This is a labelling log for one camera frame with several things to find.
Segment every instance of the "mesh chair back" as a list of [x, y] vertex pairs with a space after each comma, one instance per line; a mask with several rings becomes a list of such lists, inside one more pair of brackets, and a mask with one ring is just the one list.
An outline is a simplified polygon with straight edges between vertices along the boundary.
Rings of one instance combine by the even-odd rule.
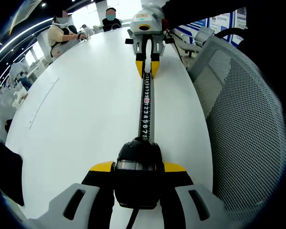
[[214, 32], [214, 30], [202, 26], [195, 36], [195, 44], [199, 47], [202, 47], [202, 43], [205, 42], [210, 36], [212, 36]]
[[286, 165], [281, 103], [258, 67], [217, 37], [208, 39], [188, 72], [210, 135], [213, 193], [234, 219], [251, 221]]

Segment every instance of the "poster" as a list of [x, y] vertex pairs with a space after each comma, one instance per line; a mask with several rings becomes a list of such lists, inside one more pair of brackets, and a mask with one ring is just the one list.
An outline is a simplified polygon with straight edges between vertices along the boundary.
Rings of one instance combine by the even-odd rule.
[[[234, 22], [234, 27], [235, 28], [240, 28], [240, 29], [246, 29], [246, 16], [247, 16], [247, 10], [246, 7], [242, 7], [238, 10], [235, 11], [235, 22]], [[233, 45], [238, 45], [243, 38], [241, 38], [238, 35], [233, 35], [232, 36], [232, 44]]]
[[200, 21], [195, 21], [195, 22], [192, 22], [190, 25], [194, 25], [194, 26], [197, 26], [197, 27], [201, 27], [201, 26], [205, 26], [206, 27], [206, 19], [203, 19], [203, 20], [200, 20]]
[[230, 13], [224, 13], [210, 18], [210, 28], [215, 30], [214, 34], [219, 33], [221, 30], [230, 28]]

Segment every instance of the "yellow plastic part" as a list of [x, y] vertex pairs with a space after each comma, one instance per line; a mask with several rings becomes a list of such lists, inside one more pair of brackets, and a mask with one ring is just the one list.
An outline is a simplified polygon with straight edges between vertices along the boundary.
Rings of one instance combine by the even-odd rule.
[[146, 25], [146, 24], [144, 24], [144, 25], [139, 25], [138, 28], [141, 29], [141, 26], [146, 26], [146, 27], [148, 27], [148, 29], [151, 28], [150, 25]]
[[113, 161], [108, 161], [104, 163], [99, 163], [95, 166], [93, 166], [90, 171], [98, 171], [98, 172], [110, 172], [111, 171], [111, 165], [113, 164]]
[[185, 168], [183, 168], [182, 166], [177, 165], [177, 164], [173, 164], [173, 163], [166, 162], [166, 161], [163, 161], [163, 164], [164, 164], [165, 172], [183, 172], [183, 171], [186, 171]]
[[135, 65], [137, 65], [137, 69], [139, 71], [140, 77], [142, 78], [143, 61], [136, 61]]
[[156, 75], [159, 66], [160, 66], [160, 61], [152, 61], [152, 75], [153, 75], [153, 78]]

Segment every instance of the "black cable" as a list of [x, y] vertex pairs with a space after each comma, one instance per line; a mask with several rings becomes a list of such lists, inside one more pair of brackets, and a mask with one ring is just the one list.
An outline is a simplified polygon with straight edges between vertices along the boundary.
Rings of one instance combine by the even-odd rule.
[[[167, 34], [172, 38], [172, 36], [171, 36], [170, 33], [168, 32], [168, 30], [166, 30], [166, 35], [167, 35]], [[181, 58], [181, 55], [180, 55], [180, 53], [179, 53], [179, 50], [178, 50], [178, 48], [177, 48], [177, 45], [175, 44], [175, 40], [173, 39], [173, 41], [174, 41], [174, 46], [175, 46], [175, 48], [176, 48], [176, 50], [177, 50], [177, 52], [178, 52], [179, 58], [180, 58], [182, 64], [184, 65], [184, 63], [183, 63], [183, 61], [182, 61], [182, 58]]]
[[130, 216], [130, 219], [129, 219], [129, 222], [128, 222], [128, 225], [127, 225], [126, 229], [132, 229], [134, 221], [135, 221], [135, 218], [138, 215], [138, 212], [139, 212], [138, 208], [134, 208], [133, 209], [132, 215]]

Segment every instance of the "woman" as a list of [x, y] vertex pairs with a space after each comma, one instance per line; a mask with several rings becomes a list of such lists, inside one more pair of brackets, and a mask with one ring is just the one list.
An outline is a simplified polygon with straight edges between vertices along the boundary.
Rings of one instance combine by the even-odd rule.
[[51, 46], [51, 57], [57, 59], [72, 46], [87, 39], [85, 34], [75, 34], [68, 28], [68, 13], [62, 12], [62, 17], [54, 16], [52, 26], [48, 31], [49, 45]]

